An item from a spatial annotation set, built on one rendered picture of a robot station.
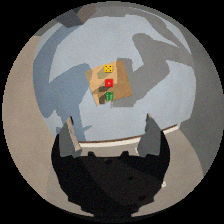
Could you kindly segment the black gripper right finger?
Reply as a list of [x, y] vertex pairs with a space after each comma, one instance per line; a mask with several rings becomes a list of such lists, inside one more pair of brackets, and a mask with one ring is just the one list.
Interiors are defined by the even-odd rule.
[[157, 185], [162, 185], [170, 163], [170, 148], [164, 132], [150, 113], [147, 114], [146, 122], [145, 133], [140, 138], [137, 152], [140, 157], [153, 163], [158, 173]]

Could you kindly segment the red die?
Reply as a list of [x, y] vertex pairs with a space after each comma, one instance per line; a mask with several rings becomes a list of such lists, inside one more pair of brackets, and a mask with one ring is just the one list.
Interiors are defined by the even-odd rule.
[[113, 79], [106, 79], [105, 87], [113, 87]]

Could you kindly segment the tan mat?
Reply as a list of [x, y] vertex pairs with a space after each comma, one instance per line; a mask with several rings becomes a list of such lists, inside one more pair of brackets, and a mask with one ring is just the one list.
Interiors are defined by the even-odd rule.
[[[105, 73], [104, 65], [112, 65], [113, 72]], [[106, 101], [106, 92], [113, 92], [114, 100], [131, 96], [132, 91], [123, 60], [114, 61], [104, 65], [85, 72], [96, 104], [101, 105], [110, 102]], [[105, 87], [106, 79], [113, 79], [113, 87]]]

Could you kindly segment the yellow die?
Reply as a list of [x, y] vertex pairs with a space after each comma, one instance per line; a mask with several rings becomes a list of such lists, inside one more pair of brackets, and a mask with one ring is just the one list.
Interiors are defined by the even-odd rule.
[[105, 73], [112, 73], [112, 65], [104, 65]]

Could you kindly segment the green die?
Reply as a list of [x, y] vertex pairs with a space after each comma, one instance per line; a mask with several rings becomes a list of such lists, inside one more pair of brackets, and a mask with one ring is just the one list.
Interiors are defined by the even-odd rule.
[[113, 100], [113, 92], [106, 92], [106, 101], [112, 101]]

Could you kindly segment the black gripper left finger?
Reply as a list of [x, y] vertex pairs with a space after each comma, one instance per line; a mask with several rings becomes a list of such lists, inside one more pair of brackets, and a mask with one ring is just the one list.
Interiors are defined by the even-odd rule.
[[73, 124], [70, 116], [57, 134], [51, 152], [52, 165], [60, 185], [63, 185], [62, 172], [65, 165], [82, 153], [82, 148], [74, 136]]

